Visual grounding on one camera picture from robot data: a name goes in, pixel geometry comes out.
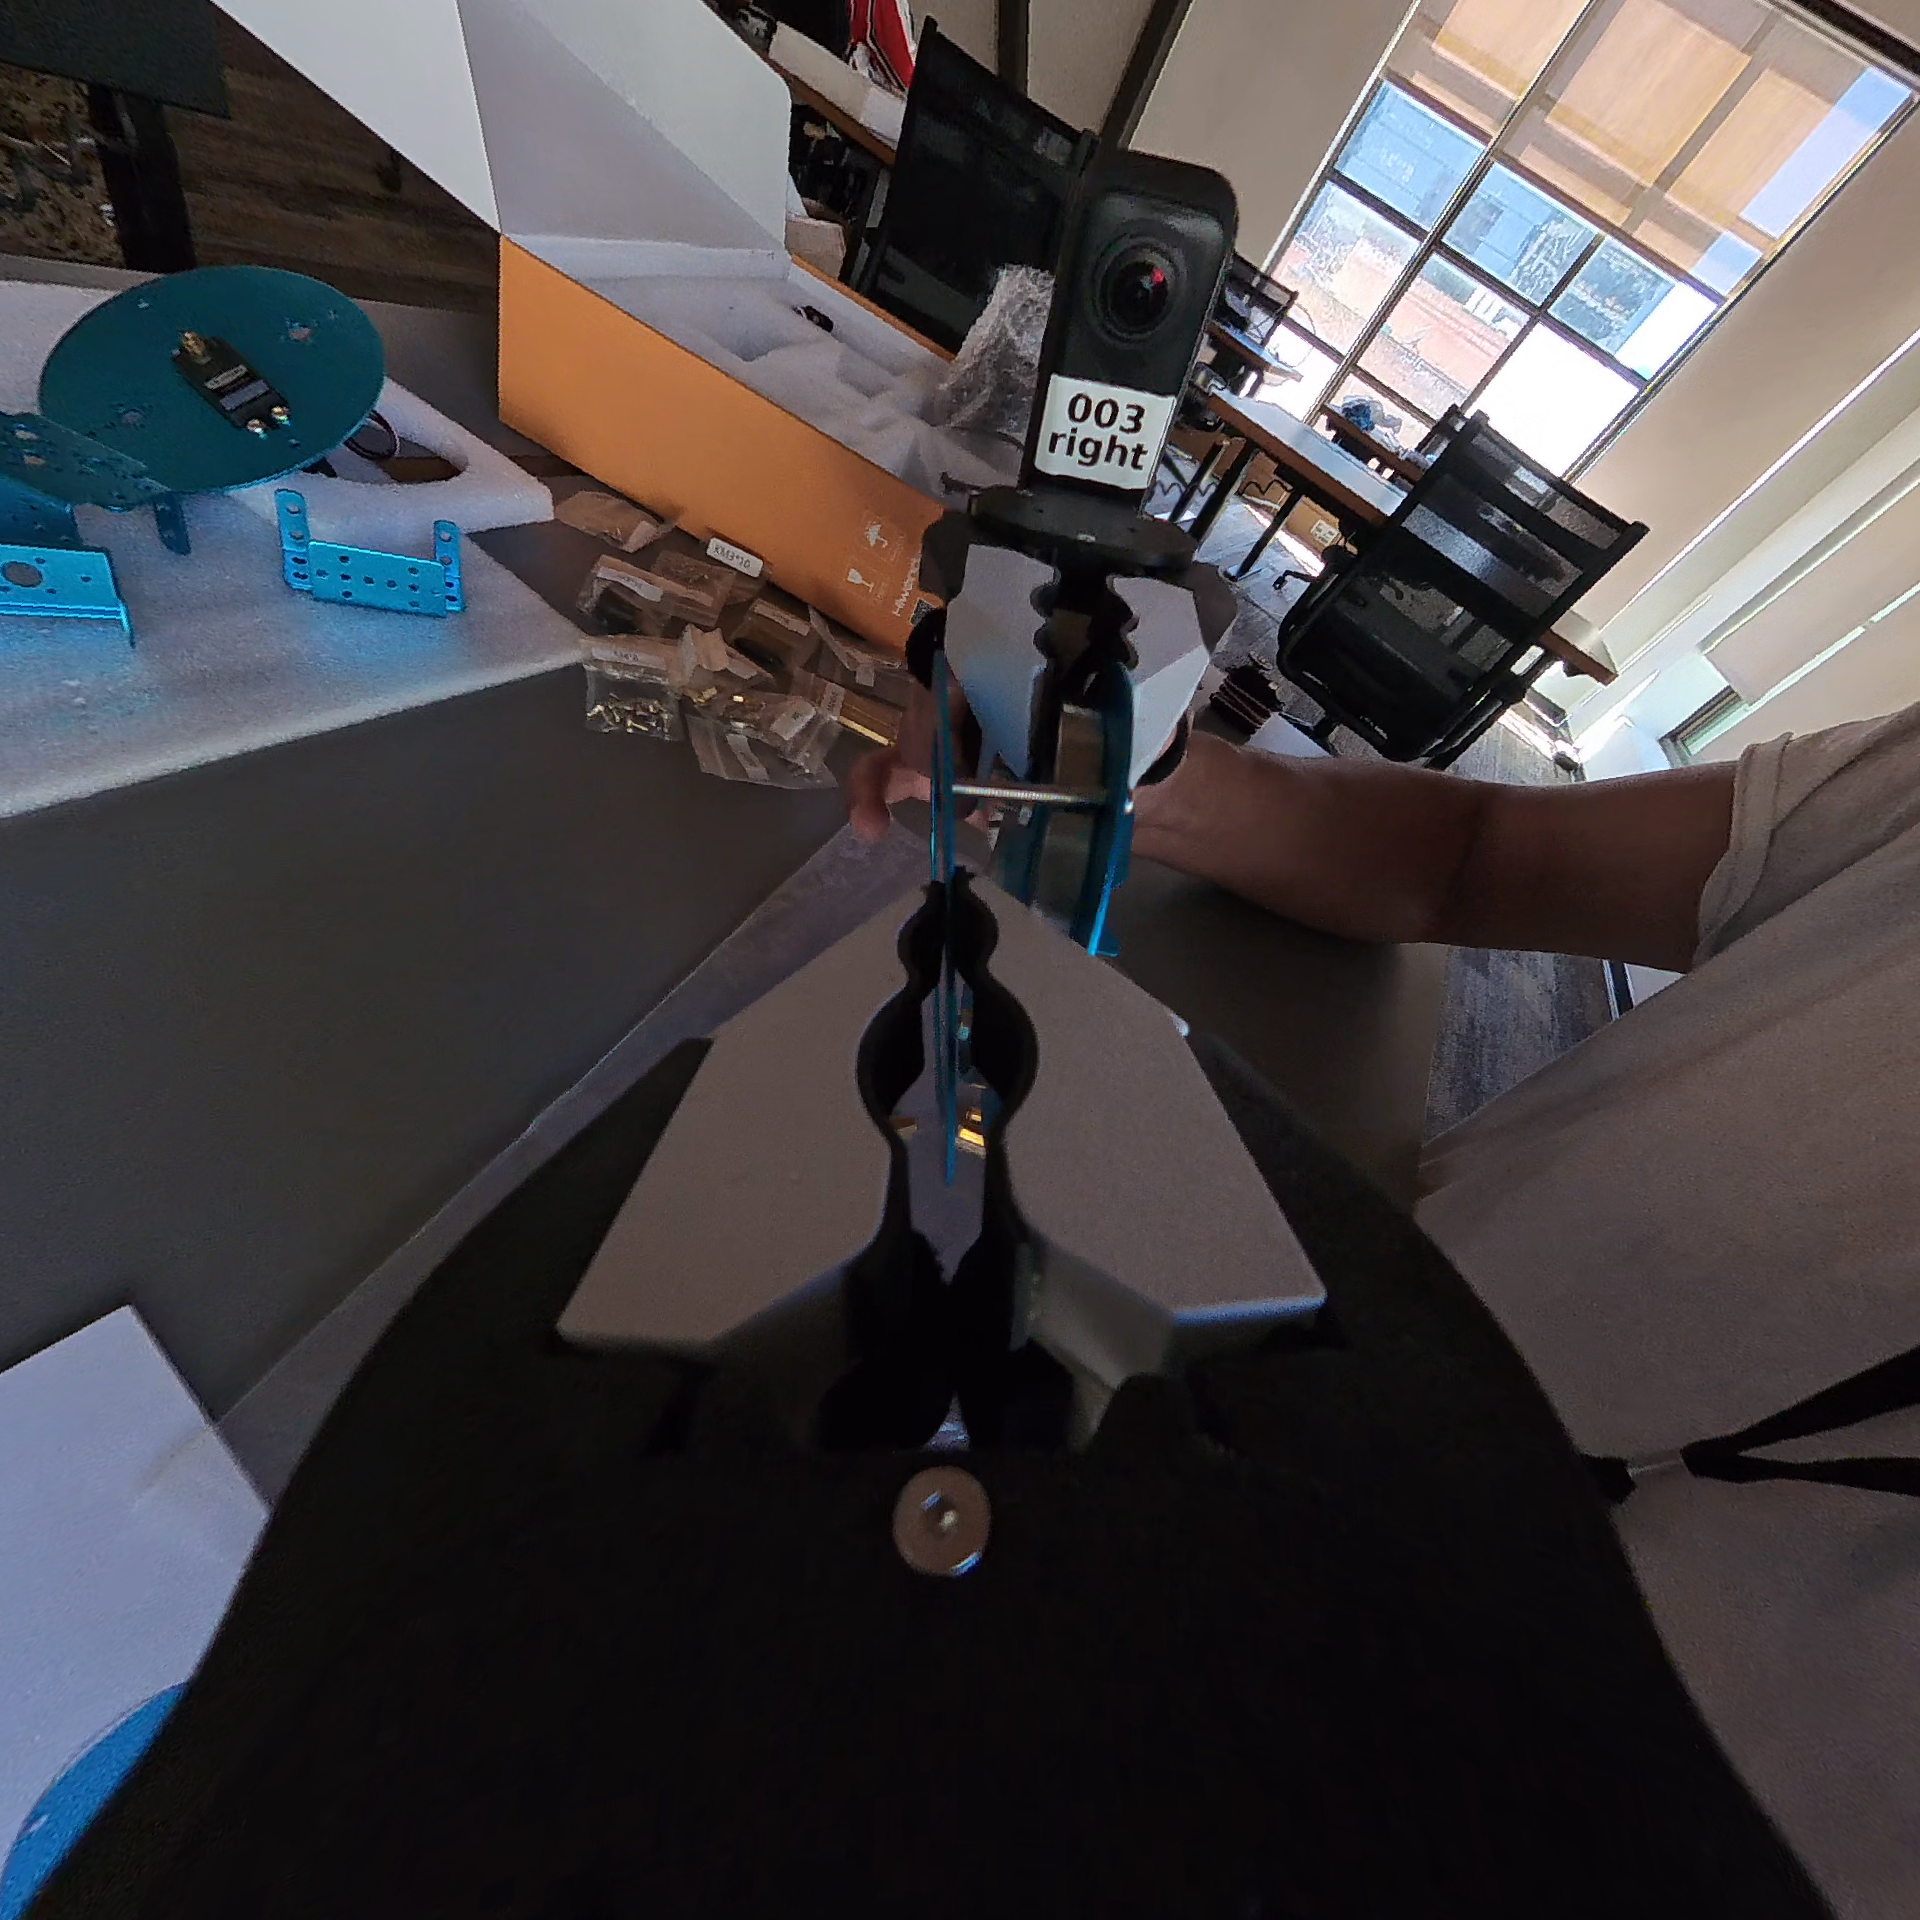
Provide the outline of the pile of small screw bags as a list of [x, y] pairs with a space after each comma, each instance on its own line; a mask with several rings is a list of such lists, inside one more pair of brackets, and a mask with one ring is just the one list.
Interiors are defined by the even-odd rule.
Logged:
[[763, 786], [823, 786], [842, 741], [903, 741], [903, 655], [774, 589], [750, 549], [593, 486], [563, 489], [560, 519], [600, 539], [582, 582], [593, 731], [690, 741], [708, 774]]

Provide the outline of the blue U bracket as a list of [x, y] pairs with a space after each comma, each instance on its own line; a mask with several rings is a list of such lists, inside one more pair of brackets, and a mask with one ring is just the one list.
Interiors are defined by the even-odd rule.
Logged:
[[432, 519], [424, 556], [338, 547], [307, 532], [300, 489], [273, 489], [283, 589], [323, 604], [456, 617], [462, 608], [462, 532]]

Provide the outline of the printed assembly guide sheet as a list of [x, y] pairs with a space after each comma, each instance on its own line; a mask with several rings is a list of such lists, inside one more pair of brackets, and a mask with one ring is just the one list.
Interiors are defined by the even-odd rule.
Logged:
[[0, 1375], [0, 1916], [161, 1736], [266, 1503], [138, 1312]]

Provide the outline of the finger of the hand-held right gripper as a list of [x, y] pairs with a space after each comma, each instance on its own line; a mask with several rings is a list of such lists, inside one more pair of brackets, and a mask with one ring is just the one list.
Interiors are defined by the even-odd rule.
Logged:
[[1208, 661], [1201, 608], [1183, 582], [1104, 582], [1076, 653], [1076, 704], [1096, 752], [1168, 752]]
[[1038, 780], [1051, 655], [1038, 647], [1059, 567], [1016, 547], [966, 547], [963, 590], [951, 598], [951, 667], [966, 685], [983, 744]]

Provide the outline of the bubble wrapped part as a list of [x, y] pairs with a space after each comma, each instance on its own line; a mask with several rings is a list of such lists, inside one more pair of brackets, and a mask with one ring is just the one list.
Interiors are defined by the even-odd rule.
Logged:
[[1025, 445], [1038, 405], [1038, 359], [1051, 330], [1056, 274], [999, 266], [955, 368], [925, 405], [931, 425]]

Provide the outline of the person's right hand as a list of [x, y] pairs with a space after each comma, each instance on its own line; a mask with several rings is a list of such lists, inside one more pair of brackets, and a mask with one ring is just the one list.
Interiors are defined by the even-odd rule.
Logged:
[[903, 801], [931, 801], [931, 736], [936, 736], [936, 704], [919, 693], [903, 712], [903, 736], [895, 744], [872, 744], [865, 757], [852, 757], [852, 773], [842, 774], [850, 793], [850, 829], [876, 848], [888, 833], [888, 809]]

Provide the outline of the white foam sheet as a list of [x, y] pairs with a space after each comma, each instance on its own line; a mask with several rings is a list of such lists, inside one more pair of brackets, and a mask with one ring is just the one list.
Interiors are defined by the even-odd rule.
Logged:
[[187, 496], [187, 556], [154, 515], [86, 509], [116, 620], [6, 617], [0, 809], [44, 809], [230, 752], [574, 661], [574, 620], [462, 539], [468, 608], [389, 617], [283, 589], [273, 505]]

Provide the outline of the teal perforated bracket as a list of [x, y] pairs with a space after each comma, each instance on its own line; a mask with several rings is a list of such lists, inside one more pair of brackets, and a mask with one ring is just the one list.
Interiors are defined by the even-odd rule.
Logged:
[[0, 417], [0, 509], [6, 547], [51, 539], [75, 547], [71, 509], [154, 509], [154, 532], [164, 549], [187, 556], [179, 489], [161, 486], [138, 456], [86, 438], [44, 417]]

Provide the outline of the black mesh office chair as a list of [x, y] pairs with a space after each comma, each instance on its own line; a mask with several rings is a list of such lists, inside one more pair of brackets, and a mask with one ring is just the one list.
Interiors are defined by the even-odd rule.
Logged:
[[1354, 731], [1394, 763], [1448, 773], [1537, 685], [1553, 620], [1642, 539], [1646, 519], [1611, 515], [1486, 417], [1448, 417], [1394, 519], [1287, 608], [1274, 667], [1319, 704], [1307, 741]]

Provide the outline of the blue bracket with hole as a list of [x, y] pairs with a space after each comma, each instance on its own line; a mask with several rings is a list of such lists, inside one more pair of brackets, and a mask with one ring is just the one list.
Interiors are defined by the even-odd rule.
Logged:
[[107, 620], [132, 637], [132, 604], [103, 547], [0, 547], [0, 617]]

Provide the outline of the black chair back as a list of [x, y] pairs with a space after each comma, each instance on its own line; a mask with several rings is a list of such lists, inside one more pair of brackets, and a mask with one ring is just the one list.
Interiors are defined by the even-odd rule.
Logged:
[[858, 246], [852, 293], [963, 348], [999, 266], [1056, 274], [1093, 151], [1096, 130], [1059, 123], [925, 23], [882, 221]]

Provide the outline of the orange open cardboard box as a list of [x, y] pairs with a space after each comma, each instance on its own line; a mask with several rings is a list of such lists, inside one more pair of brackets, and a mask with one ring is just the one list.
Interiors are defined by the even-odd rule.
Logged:
[[224, 3], [497, 231], [497, 417], [903, 647], [945, 353], [780, 245], [786, 90], [691, 0]]

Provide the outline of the person's right forearm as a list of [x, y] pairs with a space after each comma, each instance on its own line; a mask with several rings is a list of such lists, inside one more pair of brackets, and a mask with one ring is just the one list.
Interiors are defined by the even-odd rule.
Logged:
[[1195, 736], [1137, 786], [1137, 852], [1354, 941], [1690, 970], [1732, 809], [1732, 763], [1524, 786]]

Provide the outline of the blue round bearing base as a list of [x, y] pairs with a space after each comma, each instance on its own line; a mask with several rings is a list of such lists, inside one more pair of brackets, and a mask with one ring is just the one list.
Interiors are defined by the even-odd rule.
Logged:
[[1093, 793], [1093, 807], [999, 807], [993, 821], [993, 880], [1104, 961], [1115, 961], [1115, 893], [1133, 873], [1133, 731], [1128, 667], [1115, 655], [1070, 667], [1025, 780]]

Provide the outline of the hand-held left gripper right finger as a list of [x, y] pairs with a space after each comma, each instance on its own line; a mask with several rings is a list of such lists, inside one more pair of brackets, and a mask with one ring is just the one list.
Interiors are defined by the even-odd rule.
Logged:
[[992, 879], [955, 879], [955, 965], [992, 1106], [1009, 1343], [1066, 1369], [1066, 1445], [1137, 1375], [1307, 1333], [1325, 1285], [1178, 1020]]

